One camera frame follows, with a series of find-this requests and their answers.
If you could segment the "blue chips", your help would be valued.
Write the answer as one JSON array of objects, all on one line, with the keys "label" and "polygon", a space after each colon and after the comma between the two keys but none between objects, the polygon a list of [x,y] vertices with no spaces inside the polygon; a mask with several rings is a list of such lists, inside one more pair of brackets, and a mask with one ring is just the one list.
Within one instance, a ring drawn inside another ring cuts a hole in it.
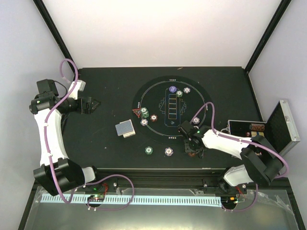
[{"label": "blue chips", "polygon": [[200,119],[198,117],[193,118],[192,123],[197,125],[200,123]]},{"label": "blue chips", "polygon": [[190,93],[190,91],[191,91],[191,89],[190,88],[188,88],[188,87],[186,87],[186,88],[184,88],[184,93]]},{"label": "blue chips", "polygon": [[146,126],[146,125],[148,125],[148,120],[147,120],[147,119],[142,119],[142,120],[140,121],[140,124],[141,124],[142,126]]}]

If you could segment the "green chips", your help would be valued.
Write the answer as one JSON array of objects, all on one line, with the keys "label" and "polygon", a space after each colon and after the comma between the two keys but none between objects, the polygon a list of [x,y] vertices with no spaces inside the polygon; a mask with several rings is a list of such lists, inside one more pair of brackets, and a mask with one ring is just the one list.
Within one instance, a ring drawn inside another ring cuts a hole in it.
[{"label": "green chips", "polygon": [[141,108],[141,116],[142,118],[147,118],[149,116],[149,111],[146,107]]},{"label": "green chips", "polygon": [[176,96],[177,96],[178,98],[181,98],[181,97],[183,96],[183,92],[180,91],[180,90],[178,90],[178,91],[176,92]]}]

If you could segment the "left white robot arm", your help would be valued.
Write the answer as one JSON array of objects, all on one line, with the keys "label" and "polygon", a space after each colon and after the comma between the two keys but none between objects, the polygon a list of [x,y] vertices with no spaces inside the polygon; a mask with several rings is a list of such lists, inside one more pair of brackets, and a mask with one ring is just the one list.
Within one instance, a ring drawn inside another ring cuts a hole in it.
[{"label": "left white robot arm", "polygon": [[58,190],[67,192],[80,185],[87,185],[92,191],[103,186],[103,179],[95,175],[93,166],[82,168],[69,159],[62,137],[62,117],[72,112],[91,114],[100,102],[92,97],[79,98],[86,83],[73,82],[68,96],[59,97],[54,80],[41,80],[37,83],[38,94],[31,101],[30,112],[34,115],[39,129],[41,143],[40,167],[33,171],[35,180],[52,196]]}]

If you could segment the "orange chips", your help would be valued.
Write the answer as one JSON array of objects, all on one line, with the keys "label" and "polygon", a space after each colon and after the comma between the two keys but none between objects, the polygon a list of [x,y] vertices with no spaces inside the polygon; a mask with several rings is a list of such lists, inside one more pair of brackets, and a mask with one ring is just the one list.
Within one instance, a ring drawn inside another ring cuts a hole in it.
[{"label": "orange chips", "polygon": [[150,120],[151,120],[152,122],[157,121],[157,115],[151,115],[151,116],[150,116]]}]

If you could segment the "blue playing card deck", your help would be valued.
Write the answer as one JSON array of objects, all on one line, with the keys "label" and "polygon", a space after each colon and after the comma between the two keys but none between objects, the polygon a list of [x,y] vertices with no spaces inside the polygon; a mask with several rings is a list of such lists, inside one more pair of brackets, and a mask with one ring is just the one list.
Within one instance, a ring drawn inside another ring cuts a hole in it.
[{"label": "blue playing card deck", "polygon": [[116,124],[115,129],[118,136],[122,136],[125,133],[134,131],[134,127],[131,120],[123,121],[120,122],[119,124]]}]

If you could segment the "purple round blind button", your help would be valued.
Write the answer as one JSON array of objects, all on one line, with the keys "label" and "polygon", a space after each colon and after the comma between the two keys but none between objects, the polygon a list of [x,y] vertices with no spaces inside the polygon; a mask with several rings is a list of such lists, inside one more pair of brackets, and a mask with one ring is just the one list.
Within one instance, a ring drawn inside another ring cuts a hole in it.
[{"label": "purple round blind button", "polygon": [[175,86],[170,86],[170,87],[169,87],[169,91],[170,91],[171,93],[176,93],[176,92],[177,92],[177,87],[175,87]]}]

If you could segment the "green chip stack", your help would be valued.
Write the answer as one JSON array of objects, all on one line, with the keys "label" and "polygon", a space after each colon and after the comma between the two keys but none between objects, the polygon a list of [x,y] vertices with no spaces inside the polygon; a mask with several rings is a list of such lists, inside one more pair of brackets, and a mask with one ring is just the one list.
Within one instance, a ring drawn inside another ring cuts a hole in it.
[{"label": "green chip stack", "polygon": [[144,151],[145,151],[145,153],[146,153],[147,155],[151,155],[151,154],[153,153],[153,148],[150,147],[150,146],[148,146],[148,147],[145,148]]}]

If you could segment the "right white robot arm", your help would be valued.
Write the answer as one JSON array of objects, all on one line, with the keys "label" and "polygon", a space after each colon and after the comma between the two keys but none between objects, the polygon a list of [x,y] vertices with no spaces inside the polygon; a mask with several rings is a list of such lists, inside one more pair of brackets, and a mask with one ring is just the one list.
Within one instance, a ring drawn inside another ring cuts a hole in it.
[{"label": "right white robot arm", "polygon": [[269,186],[275,178],[281,177],[279,172],[283,168],[288,171],[286,161],[263,136],[237,137],[208,126],[198,128],[188,121],[183,122],[178,131],[185,138],[189,155],[213,149],[242,161],[241,165],[227,169],[219,179],[218,187],[223,193],[230,193],[240,184]]}]

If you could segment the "blue white chip stack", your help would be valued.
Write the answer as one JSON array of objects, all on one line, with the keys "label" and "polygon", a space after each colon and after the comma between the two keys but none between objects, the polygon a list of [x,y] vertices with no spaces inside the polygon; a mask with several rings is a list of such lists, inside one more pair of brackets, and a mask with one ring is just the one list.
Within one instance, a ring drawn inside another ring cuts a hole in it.
[{"label": "blue white chip stack", "polygon": [[173,155],[173,149],[172,148],[166,148],[165,149],[165,155],[166,156],[172,156]]}]

